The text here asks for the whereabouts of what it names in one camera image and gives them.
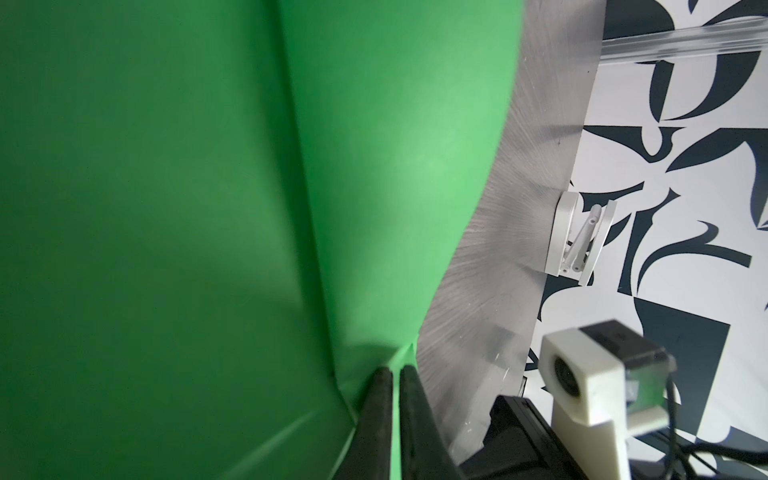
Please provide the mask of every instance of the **brushed metal panel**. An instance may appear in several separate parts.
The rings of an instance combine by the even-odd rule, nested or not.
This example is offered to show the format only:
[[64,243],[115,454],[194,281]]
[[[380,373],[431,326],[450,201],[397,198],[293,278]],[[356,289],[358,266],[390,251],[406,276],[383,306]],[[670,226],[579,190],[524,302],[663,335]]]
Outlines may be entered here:
[[419,334],[419,374],[462,462],[494,398],[518,393],[551,222],[573,170],[600,58],[605,0],[529,0],[515,90],[488,183]]

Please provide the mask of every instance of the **green backdrop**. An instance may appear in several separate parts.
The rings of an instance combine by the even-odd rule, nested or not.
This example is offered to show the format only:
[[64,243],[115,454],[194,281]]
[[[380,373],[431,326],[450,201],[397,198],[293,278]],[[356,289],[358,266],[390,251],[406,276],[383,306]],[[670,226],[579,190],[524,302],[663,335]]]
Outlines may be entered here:
[[0,478],[327,478],[413,361],[521,15],[6,2]]

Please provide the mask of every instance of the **black and white patterned wallpaper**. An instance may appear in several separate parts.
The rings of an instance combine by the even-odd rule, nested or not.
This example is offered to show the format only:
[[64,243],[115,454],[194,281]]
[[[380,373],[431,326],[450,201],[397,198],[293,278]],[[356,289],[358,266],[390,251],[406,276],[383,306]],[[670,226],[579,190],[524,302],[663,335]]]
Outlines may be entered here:
[[[768,52],[599,67],[570,189],[575,222],[609,199],[618,209],[588,286],[548,277],[524,390],[546,418],[541,337],[615,318],[677,358],[684,442],[768,450],[767,92]],[[646,460],[667,449],[649,435],[629,448]]]
[[607,0],[603,39],[765,16],[766,0]]

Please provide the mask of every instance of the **black cable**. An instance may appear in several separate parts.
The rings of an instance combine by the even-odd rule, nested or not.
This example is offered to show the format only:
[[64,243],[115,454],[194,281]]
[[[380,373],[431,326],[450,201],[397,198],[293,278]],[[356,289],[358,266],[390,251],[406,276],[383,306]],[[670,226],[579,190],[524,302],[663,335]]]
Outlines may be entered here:
[[674,383],[672,375],[667,377],[667,413],[670,416],[670,441],[669,452],[664,456],[664,472],[662,480],[670,480],[674,473],[675,459],[677,458],[677,402],[674,401]]
[[748,452],[746,450],[732,449],[724,445],[714,443],[694,443],[686,445],[682,449],[684,454],[693,454],[694,452],[707,452],[713,455],[732,458],[739,462],[749,463],[751,465],[768,465],[768,452]]
[[[656,436],[656,438],[660,439],[662,442],[664,442],[664,443],[667,443],[667,444],[668,444],[668,443],[669,443],[669,441],[670,441],[669,435],[667,435],[667,434],[666,434],[666,433],[664,433],[664,432],[653,432],[651,435],[654,435],[654,436]],[[693,452],[691,452],[690,456],[694,457],[696,460],[698,460],[699,462],[701,462],[701,463],[702,463],[702,464],[703,464],[705,467],[707,467],[709,470],[711,470],[711,471],[712,471],[712,473],[714,473],[715,475],[722,475],[722,474],[720,473],[720,470],[718,470],[717,468],[714,468],[714,467],[712,466],[712,464],[710,464],[709,462],[707,462],[706,460],[704,460],[703,458],[701,458],[701,457],[700,457],[699,455],[697,455],[696,453],[693,453]]]

